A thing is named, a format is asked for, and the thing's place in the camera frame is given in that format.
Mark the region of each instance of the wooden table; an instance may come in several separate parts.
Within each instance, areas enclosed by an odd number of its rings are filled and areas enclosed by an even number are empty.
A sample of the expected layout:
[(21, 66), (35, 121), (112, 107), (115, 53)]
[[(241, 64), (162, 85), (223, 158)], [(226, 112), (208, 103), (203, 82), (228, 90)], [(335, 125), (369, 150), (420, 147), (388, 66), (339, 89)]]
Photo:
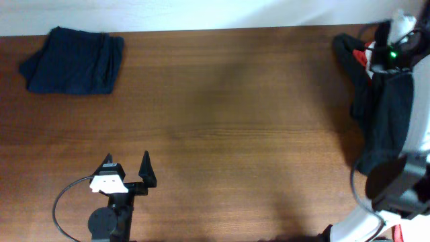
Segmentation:
[[(57, 194), (108, 153), (138, 181), (145, 150), (159, 186), (136, 198), (134, 240), (322, 232), (355, 207), (347, 163), (363, 139), (331, 40), (359, 27), (118, 34), (114, 92), (93, 96), (27, 92), (17, 66), (45, 37), (0, 38), (0, 241), (67, 241)], [(58, 221), (90, 241), (87, 219), (107, 202), (79, 184)]]

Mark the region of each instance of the dark blue cloth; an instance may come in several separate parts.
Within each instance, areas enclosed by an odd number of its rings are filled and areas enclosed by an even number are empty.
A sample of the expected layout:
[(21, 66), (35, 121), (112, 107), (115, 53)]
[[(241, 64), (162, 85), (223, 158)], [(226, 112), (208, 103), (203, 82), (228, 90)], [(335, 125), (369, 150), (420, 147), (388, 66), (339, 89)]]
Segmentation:
[(57, 27), (43, 48), (19, 66), (28, 91), (108, 94), (114, 89), (124, 39)]

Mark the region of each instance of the folded cloth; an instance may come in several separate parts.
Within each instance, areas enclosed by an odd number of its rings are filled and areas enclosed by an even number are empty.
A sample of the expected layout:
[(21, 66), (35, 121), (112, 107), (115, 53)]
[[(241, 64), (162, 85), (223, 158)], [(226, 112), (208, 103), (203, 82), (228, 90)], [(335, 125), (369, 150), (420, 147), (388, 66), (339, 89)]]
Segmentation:
[(123, 48), (122, 37), (57, 27), (19, 72), (31, 92), (107, 94), (114, 88)]
[(354, 85), (350, 114), (365, 140), (358, 171), (368, 175), (377, 165), (395, 159), (403, 148), (412, 112), (413, 77), (410, 73), (374, 73), (368, 85), (365, 68), (353, 56), (354, 50), (363, 47), (364, 42), (347, 34), (333, 40), (337, 60)]

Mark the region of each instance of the white wall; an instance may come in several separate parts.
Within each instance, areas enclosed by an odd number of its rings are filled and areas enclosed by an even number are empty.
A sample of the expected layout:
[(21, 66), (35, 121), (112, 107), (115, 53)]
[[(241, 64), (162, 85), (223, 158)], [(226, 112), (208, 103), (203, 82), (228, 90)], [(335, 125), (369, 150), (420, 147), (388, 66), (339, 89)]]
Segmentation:
[(0, 0), (0, 36), (362, 24), (425, 0)]

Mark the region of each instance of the white label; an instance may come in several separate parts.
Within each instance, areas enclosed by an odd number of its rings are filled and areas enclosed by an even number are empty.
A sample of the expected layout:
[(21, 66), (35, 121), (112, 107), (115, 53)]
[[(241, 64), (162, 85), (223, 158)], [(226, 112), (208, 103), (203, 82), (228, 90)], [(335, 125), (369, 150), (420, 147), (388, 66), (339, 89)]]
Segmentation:
[(113, 166), (116, 166), (116, 163), (108, 163), (103, 165), (103, 167), (113, 167)]

